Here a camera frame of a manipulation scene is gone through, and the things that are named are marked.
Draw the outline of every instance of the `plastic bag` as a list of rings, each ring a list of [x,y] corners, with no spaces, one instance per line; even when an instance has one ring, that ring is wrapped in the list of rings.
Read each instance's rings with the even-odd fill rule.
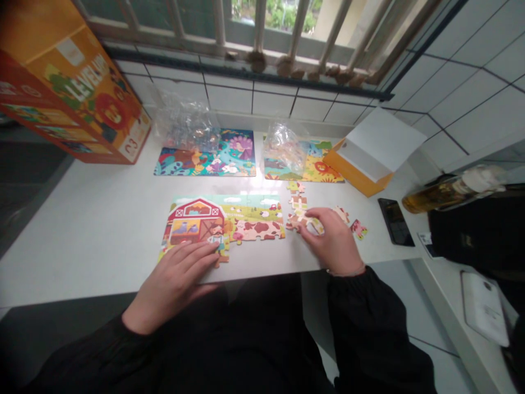
[[[302,176],[309,147],[310,135],[301,124],[290,119],[277,119],[268,128],[262,157],[264,161],[280,161],[291,172]]]
[[[167,148],[217,152],[220,128],[217,116],[208,104],[183,98],[154,86],[152,96],[157,103],[154,133]]]

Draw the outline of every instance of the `orange box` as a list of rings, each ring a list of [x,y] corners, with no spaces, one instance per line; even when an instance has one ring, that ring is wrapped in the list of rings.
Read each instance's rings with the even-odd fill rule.
[[[324,157],[323,161],[340,173],[345,179],[352,184],[353,187],[358,189],[367,197],[372,197],[374,194],[377,194],[386,189],[388,183],[394,176],[394,173],[386,175],[385,177],[379,179],[377,182],[372,181],[368,176],[359,171],[355,166],[350,164],[344,157],[339,155],[337,151],[345,142],[345,138],[337,143],[333,149],[328,152]]]
[[[151,129],[69,0],[5,2],[0,112],[85,163],[134,164]]]

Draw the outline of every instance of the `red barn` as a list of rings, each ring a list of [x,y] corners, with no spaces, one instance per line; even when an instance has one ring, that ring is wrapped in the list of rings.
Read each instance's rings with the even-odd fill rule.
[[[212,236],[211,227],[224,227],[225,218],[226,214],[220,205],[199,197],[170,212],[164,238],[170,240],[170,245],[178,245],[183,241],[204,241]]]

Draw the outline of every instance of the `black phone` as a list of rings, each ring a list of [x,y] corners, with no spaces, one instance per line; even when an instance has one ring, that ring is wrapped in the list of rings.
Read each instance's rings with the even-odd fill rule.
[[[405,218],[399,207],[399,203],[395,200],[377,199],[381,212],[383,212],[384,221],[387,224],[390,239],[395,245],[412,246],[415,247],[412,235],[410,235],[409,227],[406,225]]]

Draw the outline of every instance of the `black sleeve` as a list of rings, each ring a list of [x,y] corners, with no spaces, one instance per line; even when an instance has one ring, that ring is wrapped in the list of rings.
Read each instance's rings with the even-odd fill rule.
[[[24,392],[125,392],[151,368],[151,336],[129,331],[121,315],[54,352]]]
[[[370,267],[331,277],[328,300],[338,392],[436,392],[432,360],[409,342],[405,306]]]

